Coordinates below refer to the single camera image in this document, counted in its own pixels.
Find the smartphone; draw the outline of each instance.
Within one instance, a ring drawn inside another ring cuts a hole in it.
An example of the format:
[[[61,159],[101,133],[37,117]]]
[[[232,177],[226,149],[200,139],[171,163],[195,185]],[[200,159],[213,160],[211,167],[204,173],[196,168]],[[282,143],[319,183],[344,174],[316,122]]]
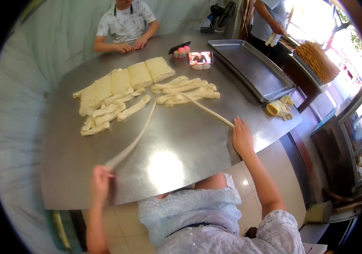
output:
[[[214,54],[211,51],[188,52],[186,60],[188,65],[213,64]]]

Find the woman's left hand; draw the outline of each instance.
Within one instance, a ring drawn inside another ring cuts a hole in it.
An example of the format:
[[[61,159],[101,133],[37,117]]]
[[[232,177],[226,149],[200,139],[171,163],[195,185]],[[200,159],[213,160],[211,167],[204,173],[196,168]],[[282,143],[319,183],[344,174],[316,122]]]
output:
[[[91,183],[93,206],[102,207],[109,190],[109,180],[114,176],[108,173],[107,169],[102,165],[96,165],[93,169],[93,177]]]
[[[133,49],[137,50],[137,49],[143,48],[146,43],[147,43],[147,39],[145,39],[143,36],[140,36],[134,42]]]

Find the phone charger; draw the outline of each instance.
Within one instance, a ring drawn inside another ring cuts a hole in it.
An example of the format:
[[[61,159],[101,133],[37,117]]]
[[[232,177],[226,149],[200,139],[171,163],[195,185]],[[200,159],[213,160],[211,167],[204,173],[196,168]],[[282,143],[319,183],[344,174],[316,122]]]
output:
[[[201,33],[214,33],[215,28],[201,26]]]

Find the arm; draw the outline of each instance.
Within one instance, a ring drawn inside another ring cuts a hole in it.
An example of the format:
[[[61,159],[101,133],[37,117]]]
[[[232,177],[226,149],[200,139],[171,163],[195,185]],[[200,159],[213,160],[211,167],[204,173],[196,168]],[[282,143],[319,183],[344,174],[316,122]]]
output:
[[[91,253],[108,254],[105,231],[102,224],[102,206],[109,189],[109,179],[113,175],[101,166],[95,166],[92,179],[92,209],[89,210],[89,223],[86,228],[86,245]]]
[[[106,35],[97,35],[95,36],[94,41],[94,51],[95,52],[110,52],[110,51],[119,51],[121,53],[127,53],[132,51],[132,46],[127,43],[105,43]]]
[[[158,23],[157,19],[153,22],[148,23],[148,25],[148,30],[135,41],[133,49],[137,50],[139,48],[143,48],[144,45],[147,43],[147,40],[155,35],[160,28],[160,24]]]
[[[270,13],[268,12],[268,10],[265,6],[265,3],[263,3],[260,0],[257,0],[255,2],[255,8],[256,8],[256,11],[259,13],[259,15],[270,25],[270,27],[274,33],[279,34],[279,35],[286,34],[282,24],[280,24],[278,21],[273,19],[273,17],[270,15]]]
[[[285,211],[280,191],[253,149],[252,133],[246,122],[239,117],[234,119],[233,145],[253,177],[257,195],[262,206],[262,218],[274,210]]]

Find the man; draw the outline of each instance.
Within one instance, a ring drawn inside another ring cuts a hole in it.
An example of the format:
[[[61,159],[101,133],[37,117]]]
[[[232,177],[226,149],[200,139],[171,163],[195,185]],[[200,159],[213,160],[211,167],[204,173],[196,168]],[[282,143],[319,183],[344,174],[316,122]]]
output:
[[[198,55],[195,55],[194,58],[192,59],[192,61],[197,64],[197,63],[207,63],[208,60],[206,59],[205,56],[202,55],[201,52],[198,52]]]
[[[145,2],[116,0],[114,8],[99,21],[94,51],[128,53],[143,48],[159,28],[160,24]],[[108,33],[112,34],[113,44],[105,43]],[[133,47],[126,43],[132,40],[136,40]]]
[[[268,57],[273,48],[266,46],[265,42],[271,33],[279,34],[277,41],[280,35],[286,34],[284,27],[287,13],[284,2],[285,0],[257,0],[254,5],[255,14],[250,31],[251,44]]]

